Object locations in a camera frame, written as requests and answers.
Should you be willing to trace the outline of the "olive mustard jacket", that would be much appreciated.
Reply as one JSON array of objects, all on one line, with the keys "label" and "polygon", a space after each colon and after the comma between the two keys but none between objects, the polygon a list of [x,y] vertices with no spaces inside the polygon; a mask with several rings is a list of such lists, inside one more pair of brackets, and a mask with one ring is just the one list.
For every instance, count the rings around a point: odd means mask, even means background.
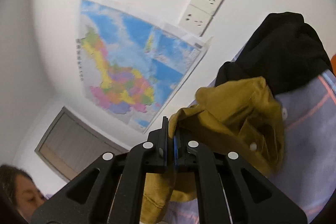
[{"label": "olive mustard jacket", "polygon": [[[278,172],[284,156],[284,122],[281,105],[273,98],[263,77],[228,81],[200,88],[196,104],[184,107],[169,119],[169,141],[177,128],[212,151],[235,151],[265,176]],[[140,221],[159,223],[170,201],[196,198],[195,177],[173,167],[163,174],[146,175]]]}]

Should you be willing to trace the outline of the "colourful wall map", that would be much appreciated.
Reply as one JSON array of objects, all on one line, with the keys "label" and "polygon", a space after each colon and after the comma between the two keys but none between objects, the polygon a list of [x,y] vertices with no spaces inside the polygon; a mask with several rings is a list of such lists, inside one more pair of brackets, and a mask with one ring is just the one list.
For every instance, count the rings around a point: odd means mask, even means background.
[{"label": "colourful wall map", "polygon": [[79,0],[77,65],[85,97],[144,133],[209,42],[114,0]]}]

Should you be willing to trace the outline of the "purple plaid bed sheet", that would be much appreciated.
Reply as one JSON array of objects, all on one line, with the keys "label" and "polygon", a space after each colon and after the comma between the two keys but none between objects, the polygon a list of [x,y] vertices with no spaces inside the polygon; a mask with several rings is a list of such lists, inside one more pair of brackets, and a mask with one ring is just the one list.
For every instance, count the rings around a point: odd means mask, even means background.
[{"label": "purple plaid bed sheet", "polygon": [[[278,172],[263,176],[303,210],[307,223],[329,223],[335,212],[335,77],[326,70],[272,96],[281,105],[284,156]],[[187,129],[177,134],[193,139]]]}]

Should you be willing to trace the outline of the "black garment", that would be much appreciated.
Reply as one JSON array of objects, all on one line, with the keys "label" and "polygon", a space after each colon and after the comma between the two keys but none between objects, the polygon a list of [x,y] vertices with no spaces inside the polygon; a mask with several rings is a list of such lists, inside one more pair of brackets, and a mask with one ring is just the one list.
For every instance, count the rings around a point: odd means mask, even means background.
[{"label": "black garment", "polygon": [[302,14],[271,13],[237,59],[220,67],[215,85],[263,77],[276,96],[301,88],[326,70],[332,70],[330,59]]}]

